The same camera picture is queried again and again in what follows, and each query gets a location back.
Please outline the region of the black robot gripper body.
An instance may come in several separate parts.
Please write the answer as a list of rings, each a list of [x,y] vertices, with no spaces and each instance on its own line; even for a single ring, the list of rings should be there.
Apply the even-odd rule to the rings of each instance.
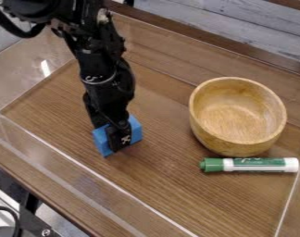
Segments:
[[[127,121],[126,110],[134,98],[135,77],[130,70],[117,70],[110,77],[101,81],[97,75],[80,73],[80,80],[90,96],[94,109],[107,119],[110,124]]]

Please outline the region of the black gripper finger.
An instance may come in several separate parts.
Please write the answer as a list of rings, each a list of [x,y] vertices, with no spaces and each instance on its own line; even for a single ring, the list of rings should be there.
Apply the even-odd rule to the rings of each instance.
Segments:
[[[102,116],[102,114],[94,109],[92,104],[91,104],[91,99],[87,94],[83,94],[83,103],[84,103],[86,110],[88,113],[88,117],[91,119],[91,124],[98,129],[99,127],[105,126],[109,123],[109,121]]]
[[[106,135],[109,148],[113,152],[118,152],[131,143],[131,125],[127,121],[121,121],[118,124],[110,124],[106,127]]]

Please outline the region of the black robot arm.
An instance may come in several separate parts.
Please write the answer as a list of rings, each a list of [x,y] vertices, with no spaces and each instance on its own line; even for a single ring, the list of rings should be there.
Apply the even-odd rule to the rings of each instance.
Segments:
[[[127,111],[135,77],[105,0],[0,0],[0,27],[24,39],[48,28],[63,39],[79,66],[83,103],[101,155],[135,143],[142,126]]]

